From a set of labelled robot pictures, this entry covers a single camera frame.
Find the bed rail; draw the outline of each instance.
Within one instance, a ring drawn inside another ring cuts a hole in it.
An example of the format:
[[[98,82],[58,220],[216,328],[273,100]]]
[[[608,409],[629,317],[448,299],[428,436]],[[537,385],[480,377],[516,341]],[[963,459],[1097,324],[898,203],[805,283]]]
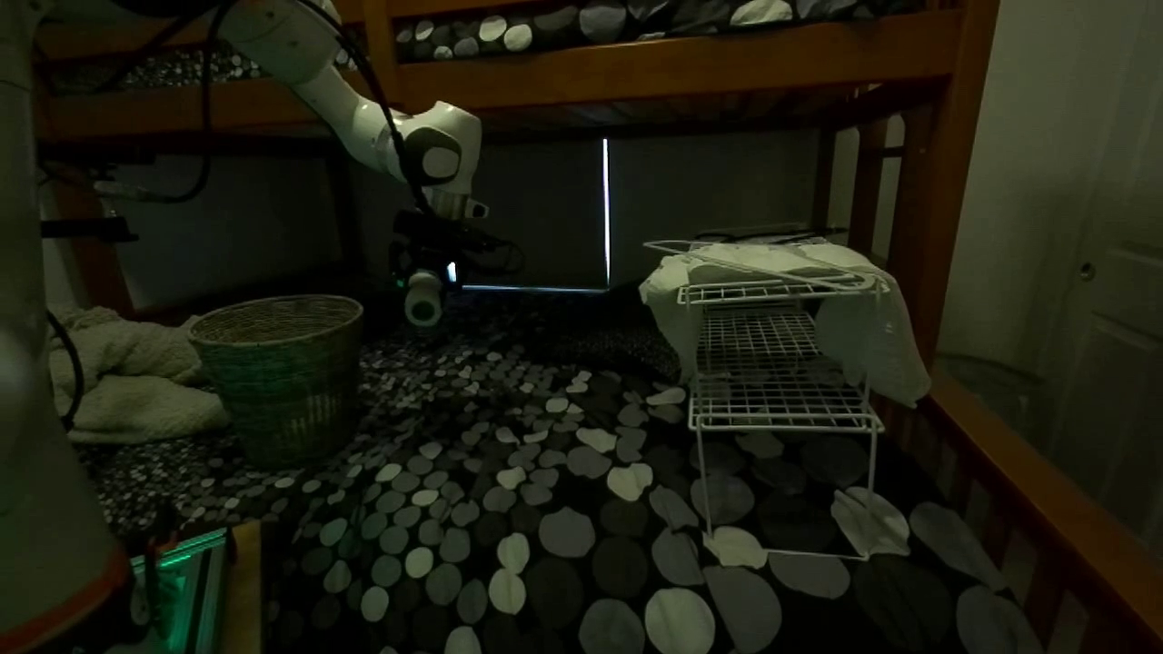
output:
[[[1004,561],[1047,650],[1163,650],[1163,565],[953,374],[932,370],[900,448]]]

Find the white robotic arm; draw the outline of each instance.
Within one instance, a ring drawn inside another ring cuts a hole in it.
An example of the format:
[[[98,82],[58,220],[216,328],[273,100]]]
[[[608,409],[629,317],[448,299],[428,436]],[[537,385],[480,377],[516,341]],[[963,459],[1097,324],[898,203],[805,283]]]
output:
[[[49,19],[132,22],[133,7],[214,0],[0,0],[0,650],[24,650],[95,609],[128,575],[49,408],[43,363],[43,263],[32,167],[32,30]],[[335,69],[335,25],[301,0],[234,0],[222,40],[312,105],[351,159],[417,185],[434,219],[483,219],[473,201],[480,119],[434,100],[399,117]]]

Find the woven basket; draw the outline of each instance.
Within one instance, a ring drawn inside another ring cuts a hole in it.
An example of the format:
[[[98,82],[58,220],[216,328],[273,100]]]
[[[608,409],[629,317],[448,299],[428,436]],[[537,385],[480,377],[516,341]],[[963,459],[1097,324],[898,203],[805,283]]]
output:
[[[257,470],[328,459],[357,431],[364,306],[287,295],[214,309],[187,329]]]

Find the wooden bed frame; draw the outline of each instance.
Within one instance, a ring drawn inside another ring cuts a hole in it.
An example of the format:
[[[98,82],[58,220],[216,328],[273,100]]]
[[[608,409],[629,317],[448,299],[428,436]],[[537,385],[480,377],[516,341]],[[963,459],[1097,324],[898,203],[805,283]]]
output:
[[[927,12],[869,25],[822,22],[522,59],[397,63],[391,22],[526,5],[543,0],[339,0],[339,12],[345,25],[364,30],[391,100],[417,110],[448,99],[474,110],[489,134],[516,125],[542,125],[542,129],[626,127],[611,119],[626,111],[600,111],[600,105],[648,105],[629,127],[642,127],[649,110],[712,125],[737,119],[740,110],[772,125],[809,119],[829,134],[822,151],[831,151],[835,129],[856,127],[851,245],[869,248],[878,167],[887,155],[900,155],[887,269],[900,278],[919,347],[932,357],[999,0],[931,0]],[[43,30],[39,52],[47,63],[104,59],[133,52],[157,30]],[[903,117],[900,149],[881,149],[887,117]],[[214,129],[226,138],[307,125],[306,105],[274,82],[248,80],[214,92]],[[195,92],[39,99],[39,140],[53,151],[157,144],[169,134],[195,134]],[[95,197],[77,189],[58,189],[58,203],[60,213],[95,213]],[[108,248],[77,248],[77,265],[90,301],[132,311]],[[932,470],[942,492],[1006,562],[1018,598],[1049,650],[1067,636],[1078,636],[1081,650],[1163,650],[1159,562],[966,390],[937,370],[921,409],[887,416],[903,452]]]

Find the white cloth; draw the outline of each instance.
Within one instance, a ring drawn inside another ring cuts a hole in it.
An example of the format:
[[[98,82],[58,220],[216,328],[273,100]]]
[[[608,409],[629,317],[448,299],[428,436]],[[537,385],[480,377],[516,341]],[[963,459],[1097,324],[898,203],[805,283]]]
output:
[[[931,392],[931,374],[917,354],[912,324],[898,278],[864,253],[829,245],[702,245],[665,253],[642,278],[639,299],[649,306],[660,339],[674,347],[683,377],[698,374],[702,309],[678,306],[678,288],[709,278],[771,278],[855,271],[869,292],[824,299],[815,317],[817,347],[878,396],[912,408]]]
[[[222,400],[201,380],[193,341],[158,324],[132,324],[113,309],[83,309],[60,321],[77,354],[83,396],[67,438],[146,442],[222,429]],[[47,354],[58,415],[72,404],[72,360],[60,341]]]

